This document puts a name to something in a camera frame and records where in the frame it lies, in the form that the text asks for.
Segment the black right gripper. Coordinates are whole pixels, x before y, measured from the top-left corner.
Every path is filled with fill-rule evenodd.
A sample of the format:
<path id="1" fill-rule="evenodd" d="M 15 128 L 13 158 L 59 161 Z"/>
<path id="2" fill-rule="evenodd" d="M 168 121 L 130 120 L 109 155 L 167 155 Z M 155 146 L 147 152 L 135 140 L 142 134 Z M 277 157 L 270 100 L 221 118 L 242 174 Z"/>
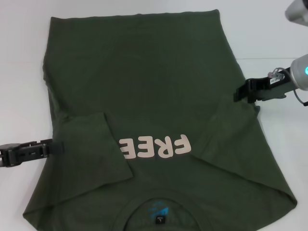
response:
<path id="1" fill-rule="evenodd" d="M 295 90 L 290 68 L 275 68 L 267 78 L 250 78 L 233 94 L 233 101 L 246 100 L 247 103 L 284 99 L 286 93 Z"/>

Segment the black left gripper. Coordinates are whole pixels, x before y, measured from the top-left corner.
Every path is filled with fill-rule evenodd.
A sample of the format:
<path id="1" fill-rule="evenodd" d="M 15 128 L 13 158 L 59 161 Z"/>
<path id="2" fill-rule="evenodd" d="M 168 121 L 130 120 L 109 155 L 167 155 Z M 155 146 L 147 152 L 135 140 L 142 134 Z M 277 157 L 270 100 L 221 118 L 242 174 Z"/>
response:
<path id="1" fill-rule="evenodd" d="M 48 148 L 11 150 L 11 144 L 0 145 L 0 167 L 14 167 L 23 162 L 48 158 L 50 155 L 63 154 L 63 143 L 53 139 L 22 143 L 21 147 L 46 145 Z"/>

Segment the dark green FREE t-shirt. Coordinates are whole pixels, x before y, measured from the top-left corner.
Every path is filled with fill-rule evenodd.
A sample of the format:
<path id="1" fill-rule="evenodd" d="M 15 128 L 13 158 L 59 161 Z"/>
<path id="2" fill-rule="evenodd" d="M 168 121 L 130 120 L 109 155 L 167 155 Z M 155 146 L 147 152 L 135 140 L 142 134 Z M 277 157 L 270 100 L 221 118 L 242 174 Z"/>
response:
<path id="1" fill-rule="evenodd" d="M 218 10 L 52 17 L 37 231 L 257 231 L 297 205 Z"/>

